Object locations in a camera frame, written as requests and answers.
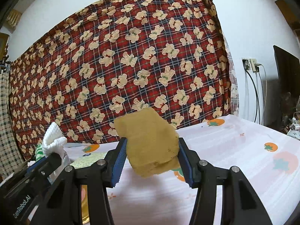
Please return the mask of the tan sponge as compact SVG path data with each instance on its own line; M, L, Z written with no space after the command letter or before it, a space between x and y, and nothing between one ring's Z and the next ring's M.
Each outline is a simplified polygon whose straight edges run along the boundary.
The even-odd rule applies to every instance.
M153 108L118 117L114 127L127 139L127 157L137 175L146 178L179 168L179 135Z

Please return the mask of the green striped white cloth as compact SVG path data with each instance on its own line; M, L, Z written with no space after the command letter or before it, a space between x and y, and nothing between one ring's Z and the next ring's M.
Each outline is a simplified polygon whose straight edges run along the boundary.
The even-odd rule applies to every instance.
M36 160L36 161L39 161L39 160L41 160L44 156L45 156L45 154L44 154L44 152L43 152L43 145L42 145L42 144L39 144L39 145L36 147L36 150L35 150L35 160Z

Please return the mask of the orange round tin lid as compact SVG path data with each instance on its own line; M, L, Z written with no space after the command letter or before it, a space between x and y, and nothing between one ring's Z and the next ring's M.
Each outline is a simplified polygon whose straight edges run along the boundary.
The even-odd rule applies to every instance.
M82 224L87 224L89 222L87 185L81 186L81 216L82 216Z

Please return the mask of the white checkered cloth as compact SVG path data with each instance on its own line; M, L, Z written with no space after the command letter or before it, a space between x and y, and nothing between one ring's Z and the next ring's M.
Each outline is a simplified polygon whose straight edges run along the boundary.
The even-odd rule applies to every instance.
M9 73L1 73L1 177L5 179L22 164L9 111Z

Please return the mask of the yellow tissue pack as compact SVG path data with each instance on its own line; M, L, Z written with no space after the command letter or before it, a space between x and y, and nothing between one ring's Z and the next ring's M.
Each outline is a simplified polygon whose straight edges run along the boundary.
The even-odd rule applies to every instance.
M85 155L77 158L70 165L75 169L90 167L93 163L97 162L100 159L104 159L106 156L106 152L97 152L97 153L86 153Z

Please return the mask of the white fruit print sheet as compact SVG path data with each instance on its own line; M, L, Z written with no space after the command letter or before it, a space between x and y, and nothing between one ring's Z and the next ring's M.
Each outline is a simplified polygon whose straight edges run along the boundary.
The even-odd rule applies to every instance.
M233 115L177 132L213 166L239 167L273 224L299 224L299 140ZM179 169L142 178L125 163L107 193L115 224L188 224L197 191Z

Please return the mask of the red plaid bear blanket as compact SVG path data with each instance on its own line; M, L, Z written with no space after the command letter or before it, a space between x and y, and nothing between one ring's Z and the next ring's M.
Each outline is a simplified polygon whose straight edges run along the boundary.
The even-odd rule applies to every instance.
M53 122L69 142L104 144L117 117L147 107L176 129L239 112L213 0L98 0L13 61L10 86L24 159Z

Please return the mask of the wall power outlet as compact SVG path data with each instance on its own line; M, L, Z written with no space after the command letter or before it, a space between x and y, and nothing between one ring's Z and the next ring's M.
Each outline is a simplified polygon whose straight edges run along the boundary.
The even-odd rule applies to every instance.
M253 73L259 72L259 63L255 58L243 58L242 62L246 71L252 70Z

